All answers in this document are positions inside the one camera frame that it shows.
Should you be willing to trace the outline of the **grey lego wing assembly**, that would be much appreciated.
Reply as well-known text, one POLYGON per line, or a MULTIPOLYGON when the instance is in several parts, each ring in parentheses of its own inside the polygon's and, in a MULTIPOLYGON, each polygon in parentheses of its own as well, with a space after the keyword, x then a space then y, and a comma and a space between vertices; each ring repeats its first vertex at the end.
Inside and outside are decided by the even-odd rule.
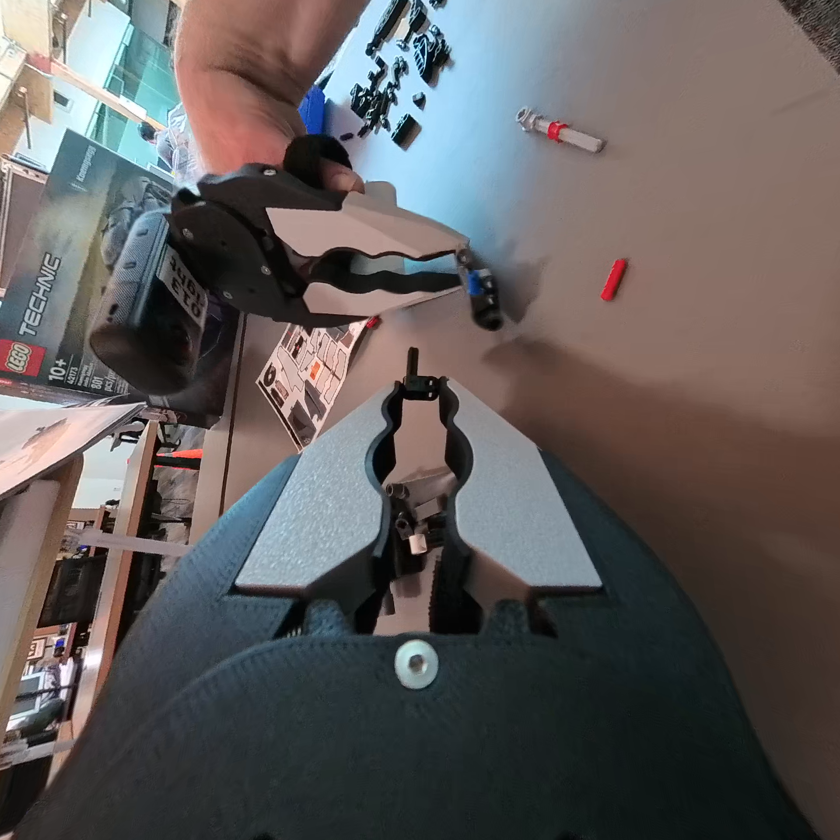
POLYGON ((417 471, 384 485, 391 506, 387 550, 392 580, 383 599, 380 617, 397 614, 405 601, 424 597, 424 585, 438 570, 445 544, 448 499, 455 476, 448 468, 417 471))
POLYGON ((483 330, 498 331, 502 327, 503 317, 496 278, 488 268, 478 265, 468 246, 455 253, 455 263, 474 323, 483 330))

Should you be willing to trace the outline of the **open instruction booklet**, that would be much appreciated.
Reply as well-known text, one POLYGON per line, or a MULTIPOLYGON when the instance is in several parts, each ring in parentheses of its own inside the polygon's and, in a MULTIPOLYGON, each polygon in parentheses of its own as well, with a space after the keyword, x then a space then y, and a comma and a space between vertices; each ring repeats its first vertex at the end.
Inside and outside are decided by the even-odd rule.
POLYGON ((143 402, 1 412, 1 499, 42 480, 67 461, 138 418, 143 402))

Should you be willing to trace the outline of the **grey lego axle, red bush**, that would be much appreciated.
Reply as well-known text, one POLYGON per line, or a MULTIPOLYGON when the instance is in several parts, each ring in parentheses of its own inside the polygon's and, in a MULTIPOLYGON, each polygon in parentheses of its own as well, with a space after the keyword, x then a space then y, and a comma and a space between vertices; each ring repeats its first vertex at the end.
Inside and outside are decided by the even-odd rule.
POLYGON ((606 147, 604 140, 577 131, 567 123, 551 120, 530 108, 521 108, 516 122, 526 133, 537 133, 557 144, 566 144, 589 154, 599 154, 606 147))

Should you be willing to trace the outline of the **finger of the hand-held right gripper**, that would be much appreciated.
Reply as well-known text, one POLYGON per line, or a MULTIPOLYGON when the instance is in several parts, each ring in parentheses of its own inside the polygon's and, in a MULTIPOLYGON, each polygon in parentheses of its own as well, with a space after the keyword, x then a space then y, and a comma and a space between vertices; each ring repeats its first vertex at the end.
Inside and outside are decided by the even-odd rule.
POLYGON ((462 288, 453 272, 384 268, 363 273, 351 266, 310 266, 303 271, 305 327, 339 327, 410 308, 462 288))
POLYGON ((358 192, 348 193, 338 210, 269 207, 266 213, 276 236, 308 258, 344 249, 371 258, 430 260, 469 246, 451 227, 358 192))

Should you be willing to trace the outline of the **clear plastic bag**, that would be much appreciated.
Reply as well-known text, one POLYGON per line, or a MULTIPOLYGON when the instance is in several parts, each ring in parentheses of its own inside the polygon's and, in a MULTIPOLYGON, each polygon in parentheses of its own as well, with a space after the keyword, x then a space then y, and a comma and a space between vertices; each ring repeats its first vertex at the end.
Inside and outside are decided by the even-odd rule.
POLYGON ((175 183, 197 183, 203 173, 203 163, 182 102, 168 113, 167 131, 172 149, 171 171, 175 183))

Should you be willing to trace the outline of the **pile of black lego pieces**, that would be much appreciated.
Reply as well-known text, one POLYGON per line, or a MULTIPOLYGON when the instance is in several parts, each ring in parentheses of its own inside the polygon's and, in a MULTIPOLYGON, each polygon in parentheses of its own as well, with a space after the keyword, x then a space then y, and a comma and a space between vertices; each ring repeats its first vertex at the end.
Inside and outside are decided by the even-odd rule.
POLYGON ((415 141, 421 125, 414 113, 425 109, 426 89, 432 87, 451 59, 445 35, 430 19, 431 11, 444 5, 425 1, 385 3, 364 48, 373 65, 366 82, 356 83, 350 90, 350 110, 360 120, 360 127, 343 134, 342 141, 384 132, 404 151, 415 141), (403 81, 412 70, 423 89, 412 95, 412 108, 391 122, 391 110, 398 105, 403 81))

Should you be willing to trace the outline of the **lego sticker sheet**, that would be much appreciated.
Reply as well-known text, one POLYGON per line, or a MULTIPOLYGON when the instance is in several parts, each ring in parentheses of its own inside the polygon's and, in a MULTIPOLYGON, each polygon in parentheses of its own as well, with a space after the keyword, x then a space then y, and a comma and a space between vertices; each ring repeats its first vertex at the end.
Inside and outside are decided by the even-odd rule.
POLYGON ((255 384, 298 453, 320 435, 372 323, 368 318, 326 329, 283 324, 255 384))

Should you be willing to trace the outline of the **metal-edged equipment case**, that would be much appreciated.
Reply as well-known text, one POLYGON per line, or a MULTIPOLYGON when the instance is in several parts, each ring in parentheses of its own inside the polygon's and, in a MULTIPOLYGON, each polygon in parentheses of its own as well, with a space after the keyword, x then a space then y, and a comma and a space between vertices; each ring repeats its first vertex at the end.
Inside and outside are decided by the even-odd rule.
POLYGON ((1 288, 2 295, 14 273, 29 223, 38 210, 48 173, 13 160, 1 160, 1 288))

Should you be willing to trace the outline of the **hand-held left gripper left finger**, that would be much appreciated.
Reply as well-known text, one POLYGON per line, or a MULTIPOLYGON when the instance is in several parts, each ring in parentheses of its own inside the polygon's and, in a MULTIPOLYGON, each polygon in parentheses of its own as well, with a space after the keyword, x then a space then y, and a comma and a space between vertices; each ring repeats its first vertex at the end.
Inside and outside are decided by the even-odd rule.
POLYGON ((326 602, 357 634, 374 634, 393 578, 392 503, 403 387, 391 383, 294 459, 234 579, 254 612, 296 612, 326 602))

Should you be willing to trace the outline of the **dark lego set box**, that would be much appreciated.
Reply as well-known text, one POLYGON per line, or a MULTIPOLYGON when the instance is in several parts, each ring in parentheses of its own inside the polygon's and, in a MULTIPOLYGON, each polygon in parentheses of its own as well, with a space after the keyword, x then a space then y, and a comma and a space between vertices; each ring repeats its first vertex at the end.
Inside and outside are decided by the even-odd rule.
POLYGON ((131 227, 166 209, 172 179, 146 171, 84 136, 68 132, 18 239, 3 291, 3 396, 61 406, 116 398, 210 428, 221 418, 238 313, 208 298, 196 378, 169 396, 132 388, 90 350, 88 335, 131 227))

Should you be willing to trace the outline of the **person's right hand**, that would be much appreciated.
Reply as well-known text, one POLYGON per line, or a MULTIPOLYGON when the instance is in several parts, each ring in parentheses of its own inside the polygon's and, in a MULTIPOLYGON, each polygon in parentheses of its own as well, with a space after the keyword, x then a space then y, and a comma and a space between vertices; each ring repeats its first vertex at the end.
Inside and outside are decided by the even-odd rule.
POLYGON ((365 1, 190 1, 175 75, 205 170, 280 165, 304 133, 298 108, 365 1))

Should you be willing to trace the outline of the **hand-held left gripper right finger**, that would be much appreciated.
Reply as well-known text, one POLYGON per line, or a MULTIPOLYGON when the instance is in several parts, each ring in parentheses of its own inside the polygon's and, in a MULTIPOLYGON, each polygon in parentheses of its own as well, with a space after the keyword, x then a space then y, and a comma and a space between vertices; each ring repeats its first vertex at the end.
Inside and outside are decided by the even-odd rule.
POLYGON ((602 591, 602 578, 529 437, 465 386, 440 382, 448 496, 438 562, 438 632, 472 634, 500 602, 528 616, 546 600, 602 591))

